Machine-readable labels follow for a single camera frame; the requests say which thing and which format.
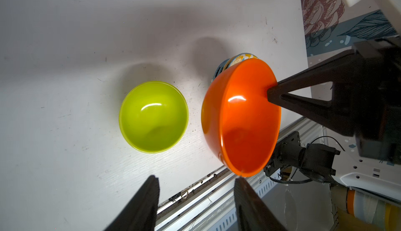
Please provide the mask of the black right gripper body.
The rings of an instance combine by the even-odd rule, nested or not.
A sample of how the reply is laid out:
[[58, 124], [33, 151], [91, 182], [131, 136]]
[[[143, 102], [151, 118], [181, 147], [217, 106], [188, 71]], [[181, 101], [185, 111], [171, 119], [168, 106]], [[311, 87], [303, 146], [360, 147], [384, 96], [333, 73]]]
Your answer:
[[355, 137], [361, 157], [401, 162], [401, 38], [355, 50]]

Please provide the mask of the lime green bowl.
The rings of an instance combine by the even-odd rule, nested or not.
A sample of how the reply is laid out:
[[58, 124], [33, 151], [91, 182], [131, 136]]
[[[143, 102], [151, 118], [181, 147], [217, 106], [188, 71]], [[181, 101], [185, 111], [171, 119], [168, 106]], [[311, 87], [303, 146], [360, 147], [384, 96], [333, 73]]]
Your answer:
[[189, 124], [183, 94], [173, 85], [149, 81], [136, 86], [122, 102], [119, 127], [125, 141], [144, 153], [161, 153], [175, 146]]

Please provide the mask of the blue yellow patterned bowl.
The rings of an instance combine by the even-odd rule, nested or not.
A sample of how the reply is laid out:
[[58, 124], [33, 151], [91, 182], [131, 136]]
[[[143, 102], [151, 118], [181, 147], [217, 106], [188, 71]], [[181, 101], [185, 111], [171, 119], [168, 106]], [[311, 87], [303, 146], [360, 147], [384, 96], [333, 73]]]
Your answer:
[[217, 76], [219, 76], [223, 71], [225, 71], [229, 67], [234, 66], [247, 59], [258, 59], [258, 57], [250, 53], [241, 53], [223, 61], [216, 69], [212, 81], [214, 81]]

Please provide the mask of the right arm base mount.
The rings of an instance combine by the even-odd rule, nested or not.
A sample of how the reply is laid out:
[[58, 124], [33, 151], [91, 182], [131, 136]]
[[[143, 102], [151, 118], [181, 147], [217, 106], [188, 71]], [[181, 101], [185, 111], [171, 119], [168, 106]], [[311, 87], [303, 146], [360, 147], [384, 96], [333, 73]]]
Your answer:
[[264, 173], [272, 177], [278, 169], [294, 167], [307, 176], [307, 179], [290, 182], [271, 178], [271, 181], [281, 184], [305, 184], [312, 181], [335, 183], [336, 170], [332, 166], [337, 155], [340, 155], [339, 150], [324, 144], [309, 143], [302, 146], [299, 132], [294, 131], [276, 144], [264, 167]]

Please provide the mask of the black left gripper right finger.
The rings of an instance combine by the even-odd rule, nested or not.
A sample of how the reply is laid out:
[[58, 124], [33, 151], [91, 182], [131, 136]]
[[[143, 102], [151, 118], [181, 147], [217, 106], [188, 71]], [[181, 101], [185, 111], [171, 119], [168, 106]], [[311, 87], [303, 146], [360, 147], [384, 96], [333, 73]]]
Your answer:
[[245, 178], [236, 178], [234, 197], [240, 231], [286, 230]]

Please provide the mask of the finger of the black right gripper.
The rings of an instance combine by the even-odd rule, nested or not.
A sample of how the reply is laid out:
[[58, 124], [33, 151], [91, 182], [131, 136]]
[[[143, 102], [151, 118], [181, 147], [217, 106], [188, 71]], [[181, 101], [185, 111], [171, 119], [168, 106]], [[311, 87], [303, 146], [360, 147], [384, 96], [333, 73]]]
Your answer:
[[343, 136], [356, 127], [360, 55], [346, 50], [267, 90], [268, 101], [298, 113]]

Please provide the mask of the small orange bowl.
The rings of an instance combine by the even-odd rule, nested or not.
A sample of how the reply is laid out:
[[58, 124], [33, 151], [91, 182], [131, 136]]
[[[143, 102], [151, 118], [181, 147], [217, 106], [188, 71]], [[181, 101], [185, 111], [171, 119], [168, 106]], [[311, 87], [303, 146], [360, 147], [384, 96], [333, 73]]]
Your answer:
[[267, 90], [275, 85], [269, 65], [253, 58], [223, 71], [206, 92], [201, 112], [204, 137], [236, 175], [256, 175], [272, 156], [281, 107], [268, 101]]

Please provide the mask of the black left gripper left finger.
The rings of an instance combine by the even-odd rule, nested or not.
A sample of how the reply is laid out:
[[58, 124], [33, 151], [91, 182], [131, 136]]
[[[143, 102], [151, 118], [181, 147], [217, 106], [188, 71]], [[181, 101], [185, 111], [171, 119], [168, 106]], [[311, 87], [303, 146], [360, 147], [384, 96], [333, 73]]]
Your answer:
[[159, 194], [159, 180], [151, 175], [106, 230], [153, 231], [156, 226]]

